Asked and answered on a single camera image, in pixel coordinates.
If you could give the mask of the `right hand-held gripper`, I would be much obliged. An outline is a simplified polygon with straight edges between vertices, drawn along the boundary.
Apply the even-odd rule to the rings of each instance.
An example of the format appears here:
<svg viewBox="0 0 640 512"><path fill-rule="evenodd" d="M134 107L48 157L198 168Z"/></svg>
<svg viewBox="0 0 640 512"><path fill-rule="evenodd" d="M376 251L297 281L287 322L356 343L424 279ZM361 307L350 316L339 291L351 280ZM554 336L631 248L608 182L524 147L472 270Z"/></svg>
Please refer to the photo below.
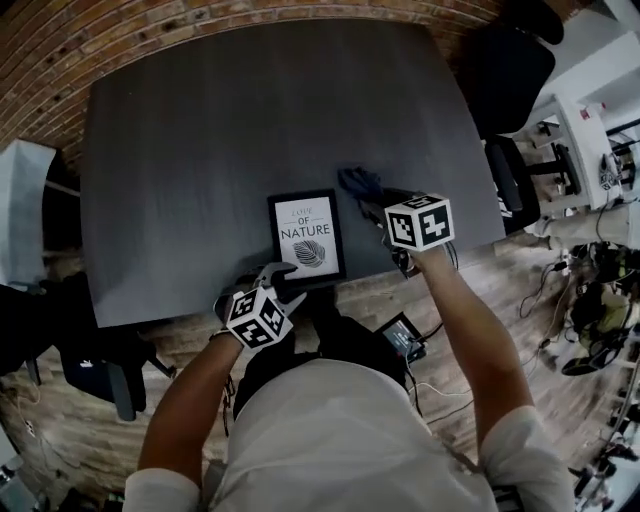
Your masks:
<svg viewBox="0 0 640 512"><path fill-rule="evenodd" d="M450 200L438 194L416 196L413 191L383 188L384 200L406 200L385 209L376 203L358 200L362 216L385 230L392 259L406 278L418 268L411 251L424 252L455 239Z"/></svg>

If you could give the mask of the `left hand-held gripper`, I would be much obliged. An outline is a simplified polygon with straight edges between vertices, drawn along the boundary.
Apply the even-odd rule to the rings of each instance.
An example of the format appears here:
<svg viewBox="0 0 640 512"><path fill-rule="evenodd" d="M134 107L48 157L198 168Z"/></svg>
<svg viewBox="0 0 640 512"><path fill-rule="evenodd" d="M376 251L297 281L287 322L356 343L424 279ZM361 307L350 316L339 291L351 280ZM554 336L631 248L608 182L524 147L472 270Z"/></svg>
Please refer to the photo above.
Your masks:
<svg viewBox="0 0 640 512"><path fill-rule="evenodd" d="M283 288L285 276L298 267L289 262L272 262L258 268L250 284L228 287L216 299L213 311L245 348L261 350L283 341L293 329L290 316L307 298L303 292L282 306L277 293Z"/></svg>

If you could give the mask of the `blue wiping cloth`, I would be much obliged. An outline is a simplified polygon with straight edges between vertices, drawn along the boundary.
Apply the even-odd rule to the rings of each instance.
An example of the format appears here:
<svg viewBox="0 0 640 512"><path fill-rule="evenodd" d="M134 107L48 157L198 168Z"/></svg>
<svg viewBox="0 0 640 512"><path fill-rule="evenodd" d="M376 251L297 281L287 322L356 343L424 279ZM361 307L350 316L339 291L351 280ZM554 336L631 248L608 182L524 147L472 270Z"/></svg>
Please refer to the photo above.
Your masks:
<svg viewBox="0 0 640 512"><path fill-rule="evenodd" d="M361 167L340 169L338 183L351 197L358 201L378 202L384 198L380 177Z"/></svg>

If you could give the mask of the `black framed nature picture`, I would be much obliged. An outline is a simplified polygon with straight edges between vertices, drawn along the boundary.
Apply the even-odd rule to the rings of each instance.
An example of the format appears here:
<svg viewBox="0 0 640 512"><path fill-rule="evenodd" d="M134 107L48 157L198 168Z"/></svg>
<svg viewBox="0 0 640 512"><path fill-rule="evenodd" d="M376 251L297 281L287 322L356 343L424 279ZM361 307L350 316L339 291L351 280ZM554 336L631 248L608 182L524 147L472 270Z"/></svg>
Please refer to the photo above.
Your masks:
<svg viewBox="0 0 640 512"><path fill-rule="evenodd" d="M346 277L337 209L332 189L267 198L275 258L295 266L284 282L292 287L332 283Z"/></svg>

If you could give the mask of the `person's left forearm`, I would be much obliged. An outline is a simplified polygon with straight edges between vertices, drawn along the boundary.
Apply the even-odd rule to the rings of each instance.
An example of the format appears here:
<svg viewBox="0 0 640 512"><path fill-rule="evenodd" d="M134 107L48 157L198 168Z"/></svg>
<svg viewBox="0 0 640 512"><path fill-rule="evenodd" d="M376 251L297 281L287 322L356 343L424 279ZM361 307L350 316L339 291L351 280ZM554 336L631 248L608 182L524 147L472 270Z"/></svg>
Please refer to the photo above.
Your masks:
<svg viewBox="0 0 640 512"><path fill-rule="evenodd" d="M180 372L150 420L140 470L166 469L201 482L203 447L242 349L232 335L218 334Z"/></svg>

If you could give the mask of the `person's right forearm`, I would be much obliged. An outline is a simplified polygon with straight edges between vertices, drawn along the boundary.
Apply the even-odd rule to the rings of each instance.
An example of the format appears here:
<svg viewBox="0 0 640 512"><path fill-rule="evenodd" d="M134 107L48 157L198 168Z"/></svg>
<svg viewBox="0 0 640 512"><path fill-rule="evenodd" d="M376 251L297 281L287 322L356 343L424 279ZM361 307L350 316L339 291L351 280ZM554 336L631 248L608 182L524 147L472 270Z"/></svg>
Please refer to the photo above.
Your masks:
<svg viewBox="0 0 640 512"><path fill-rule="evenodd" d="M477 440L533 398L516 345L441 247L411 254L428 286L474 399Z"/></svg>

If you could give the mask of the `person's black trouser legs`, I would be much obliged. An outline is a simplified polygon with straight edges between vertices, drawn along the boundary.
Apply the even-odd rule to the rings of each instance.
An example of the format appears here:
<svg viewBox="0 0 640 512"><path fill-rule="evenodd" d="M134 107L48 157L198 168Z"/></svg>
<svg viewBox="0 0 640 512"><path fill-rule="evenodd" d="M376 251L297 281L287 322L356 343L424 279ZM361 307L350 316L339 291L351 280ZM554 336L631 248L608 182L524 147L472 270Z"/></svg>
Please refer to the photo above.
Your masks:
<svg viewBox="0 0 640 512"><path fill-rule="evenodd" d="M391 344L342 315L331 289L316 291L308 316L318 335L313 352L298 353L295 337L258 352L240 382L233 436L299 427L396 439L413 422L405 366Z"/></svg>

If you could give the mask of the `black screen device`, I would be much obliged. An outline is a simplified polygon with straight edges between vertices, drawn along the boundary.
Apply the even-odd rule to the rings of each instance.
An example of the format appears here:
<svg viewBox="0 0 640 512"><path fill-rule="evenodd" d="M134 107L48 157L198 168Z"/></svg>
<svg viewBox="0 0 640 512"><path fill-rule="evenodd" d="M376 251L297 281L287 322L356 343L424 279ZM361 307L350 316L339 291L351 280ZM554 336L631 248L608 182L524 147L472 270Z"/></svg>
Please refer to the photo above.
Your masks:
<svg viewBox="0 0 640 512"><path fill-rule="evenodd" d="M426 356L423 336L404 313L396 315L375 333L384 337L409 364Z"/></svg>

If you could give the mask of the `person's white shirt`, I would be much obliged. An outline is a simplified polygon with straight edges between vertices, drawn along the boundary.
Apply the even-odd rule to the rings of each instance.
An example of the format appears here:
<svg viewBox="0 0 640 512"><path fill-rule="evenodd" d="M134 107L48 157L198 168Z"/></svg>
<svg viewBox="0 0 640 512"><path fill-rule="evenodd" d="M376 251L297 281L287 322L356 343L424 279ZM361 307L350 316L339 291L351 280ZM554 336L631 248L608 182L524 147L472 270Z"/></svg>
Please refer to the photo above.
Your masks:
<svg viewBox="0 0 640 512"><path fill-rule="evenodd" d="M123 512L574 512L570 474L531 406L490 430L477 463L434 438L389 377L317 359L244 406L212 496L175 472L127 479Z"/></svg>

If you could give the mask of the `dark wooden table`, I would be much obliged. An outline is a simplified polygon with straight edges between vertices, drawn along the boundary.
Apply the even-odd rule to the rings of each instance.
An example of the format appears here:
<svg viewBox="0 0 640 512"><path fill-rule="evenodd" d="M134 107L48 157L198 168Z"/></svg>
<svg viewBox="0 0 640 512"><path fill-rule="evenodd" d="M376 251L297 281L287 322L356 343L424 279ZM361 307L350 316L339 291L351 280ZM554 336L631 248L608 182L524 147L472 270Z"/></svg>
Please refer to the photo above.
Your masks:
<svg viewBox="0 0 640 512"><path fill-rule="evenodd" d="M336 188L352 167L447 197L459 251L505 234L476 126L424 27L257 25L98 80L81 163L98 324L209 310L272 260L268 198Z"/></svg>

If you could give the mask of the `black high-back office chair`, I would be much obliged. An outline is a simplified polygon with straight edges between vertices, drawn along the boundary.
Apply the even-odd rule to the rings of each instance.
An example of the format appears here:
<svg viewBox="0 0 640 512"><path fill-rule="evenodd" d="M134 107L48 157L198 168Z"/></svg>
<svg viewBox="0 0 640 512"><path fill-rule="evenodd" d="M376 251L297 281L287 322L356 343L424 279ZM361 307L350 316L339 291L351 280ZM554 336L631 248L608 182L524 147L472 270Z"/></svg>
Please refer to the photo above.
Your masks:
<svg viewBox="0 0 640 512"><path fill-rule="evenodd" d="M507 0L472 37L463 76L466 99L485 142L505 233L534 224L540 206L523 156L510 137L524 127L555 67L546 47L564 38L561 17L544 0Z"/></svg>

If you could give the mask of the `white side table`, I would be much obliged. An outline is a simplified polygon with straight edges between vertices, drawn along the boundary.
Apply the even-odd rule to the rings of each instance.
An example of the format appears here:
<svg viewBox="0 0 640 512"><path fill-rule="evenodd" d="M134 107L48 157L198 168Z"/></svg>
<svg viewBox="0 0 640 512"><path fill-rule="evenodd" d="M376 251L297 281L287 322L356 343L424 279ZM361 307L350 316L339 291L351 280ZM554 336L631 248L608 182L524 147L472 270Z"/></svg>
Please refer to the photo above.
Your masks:
<svg viewBox="0 0 640 512"><path fill-rule="evenodd" d="M580 106L606 104L602 118L584 120ZM547 121L559 124L562 141L577 171L580 191L540 202L548 215L567 208L598 209L622 194L619 186L610 191L599 185L599 164L603 155L613 154L606 130L624 116L640 113L640 34L629 31L563 73L549 79L542 88L524 125L526 129Z"/></svg>

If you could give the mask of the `black backpack with white logo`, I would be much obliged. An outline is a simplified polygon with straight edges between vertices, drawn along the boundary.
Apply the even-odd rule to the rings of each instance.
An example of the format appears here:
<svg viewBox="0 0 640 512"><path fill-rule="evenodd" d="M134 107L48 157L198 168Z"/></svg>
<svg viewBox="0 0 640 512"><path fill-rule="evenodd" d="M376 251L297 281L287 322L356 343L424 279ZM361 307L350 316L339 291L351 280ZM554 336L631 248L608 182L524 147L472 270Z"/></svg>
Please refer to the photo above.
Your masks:
<svg viewBox="0 0 640 512"><path fill-rule="evenodd" d="M65 380L72 387L112 403L120 419L134 421L136 408L125 370L97 356L60 353Z"/></svg>

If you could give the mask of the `spare hand-held gripper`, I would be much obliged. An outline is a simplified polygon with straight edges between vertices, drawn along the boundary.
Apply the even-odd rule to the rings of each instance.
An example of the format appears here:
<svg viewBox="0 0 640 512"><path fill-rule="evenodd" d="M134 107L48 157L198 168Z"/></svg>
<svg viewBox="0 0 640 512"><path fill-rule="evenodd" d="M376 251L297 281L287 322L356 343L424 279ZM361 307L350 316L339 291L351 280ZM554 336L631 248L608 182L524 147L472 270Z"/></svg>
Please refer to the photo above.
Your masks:
<svg viewBox="0 0 640 512"><path fill-rule="evenodd" d="M630 191L635 181L635 164L623 161L615 154L605 154L599 164L599 185L605 191L619 186L623 191Z"/></svg>

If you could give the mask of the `black equipment pile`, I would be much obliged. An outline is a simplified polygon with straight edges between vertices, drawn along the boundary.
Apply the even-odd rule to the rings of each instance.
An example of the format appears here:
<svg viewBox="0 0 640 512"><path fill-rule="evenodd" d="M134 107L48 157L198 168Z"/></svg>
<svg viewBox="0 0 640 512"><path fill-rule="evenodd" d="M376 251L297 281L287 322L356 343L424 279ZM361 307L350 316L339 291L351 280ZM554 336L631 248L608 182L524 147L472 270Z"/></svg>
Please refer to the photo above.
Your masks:
<svg viewBox="0 0 640 512"><path fill-rule="evenodd" d="M640 249L594 242L575 246L569 255L585 272L569 311L581 352L561 369L576 377L609 366L640 324Z"/></svg>

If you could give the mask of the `pale grey side table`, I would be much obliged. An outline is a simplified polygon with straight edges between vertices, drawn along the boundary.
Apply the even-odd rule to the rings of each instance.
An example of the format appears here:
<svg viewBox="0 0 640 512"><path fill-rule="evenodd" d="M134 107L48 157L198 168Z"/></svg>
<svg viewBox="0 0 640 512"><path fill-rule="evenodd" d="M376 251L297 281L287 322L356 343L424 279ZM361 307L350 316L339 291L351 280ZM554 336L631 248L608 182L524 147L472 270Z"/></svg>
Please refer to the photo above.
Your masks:
<svg viewBox="0 0 640 512"><path fill-rule="evenodd" d="M16 139L0 153L0 284L45 278L42 201L55 150Z"/></svg>

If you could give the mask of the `cluttered equipment rack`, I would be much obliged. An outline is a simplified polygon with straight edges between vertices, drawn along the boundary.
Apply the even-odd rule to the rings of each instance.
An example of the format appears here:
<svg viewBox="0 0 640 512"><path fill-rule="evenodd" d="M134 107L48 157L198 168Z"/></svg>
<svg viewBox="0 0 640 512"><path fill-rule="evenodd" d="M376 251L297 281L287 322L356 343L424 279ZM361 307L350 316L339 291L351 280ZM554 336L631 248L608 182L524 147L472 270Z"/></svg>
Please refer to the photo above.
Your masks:
<svg viewBox="0 0 640 512"><path fill-rule="evenodd" d="M576 512L615 512L624 502L616 496L616 478L627 470L640 472L640 354L633 362L627 385L615 395L603 444L575 477Z"/></svg>

